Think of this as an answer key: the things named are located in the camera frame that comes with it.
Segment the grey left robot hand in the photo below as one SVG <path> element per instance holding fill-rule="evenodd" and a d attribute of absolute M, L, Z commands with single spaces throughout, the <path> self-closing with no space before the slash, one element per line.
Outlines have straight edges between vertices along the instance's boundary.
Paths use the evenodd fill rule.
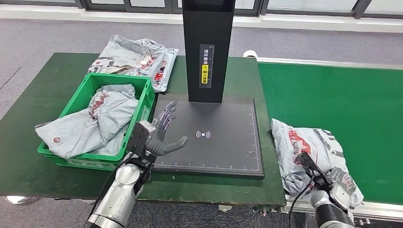
<path fill-rule="evenodd" d="M 183 136 L 176 142 L 164 142 L 165 134 L 172 121 L 176 118 L 175 111 L 177 107 L 176 101 L 171 101 L 165 108 L 153 119 L 152 125 L 155 127 L 155 133 L 146 143 L 146 150 L 157 157 L 164 156 L 168 153 L 175 152 L 183 148 L 189 138 Z"/>

